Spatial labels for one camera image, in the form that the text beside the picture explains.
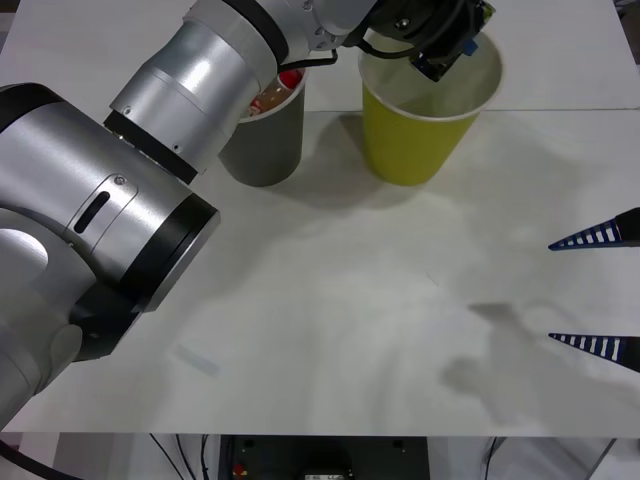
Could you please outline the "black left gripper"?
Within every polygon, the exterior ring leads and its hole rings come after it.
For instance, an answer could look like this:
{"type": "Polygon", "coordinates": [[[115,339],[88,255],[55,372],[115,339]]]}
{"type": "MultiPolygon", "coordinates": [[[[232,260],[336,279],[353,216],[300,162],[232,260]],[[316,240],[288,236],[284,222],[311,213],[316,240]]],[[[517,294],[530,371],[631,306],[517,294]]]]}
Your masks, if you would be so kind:
{"type": "Polygon", "coordinates": [[[376,58],[409,58],[411,66],[433,82],[439,82],[454,57],[472,56],[474,40],[496,13],[487,1],[378,1],[366,17],[367,28],[408,47],[384,51],[366,44],[376,58]]]}

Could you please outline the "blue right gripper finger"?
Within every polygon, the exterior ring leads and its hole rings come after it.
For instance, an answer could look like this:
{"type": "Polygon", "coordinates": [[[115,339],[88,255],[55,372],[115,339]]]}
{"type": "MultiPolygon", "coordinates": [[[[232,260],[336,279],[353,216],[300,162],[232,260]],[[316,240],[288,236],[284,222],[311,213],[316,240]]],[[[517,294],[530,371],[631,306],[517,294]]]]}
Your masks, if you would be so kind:
{"type": "Polygon", "coordinates": [[[548,337],[636,373],[640,372],[640,339],[637,336],[549,333],[548,337]]]}
{"type": "Polygon", "coordinates": [[[550,251],[602,248],[638,248],[640,208],[628,210],[603,223],[576,232],[548,246],[550,251]]]}

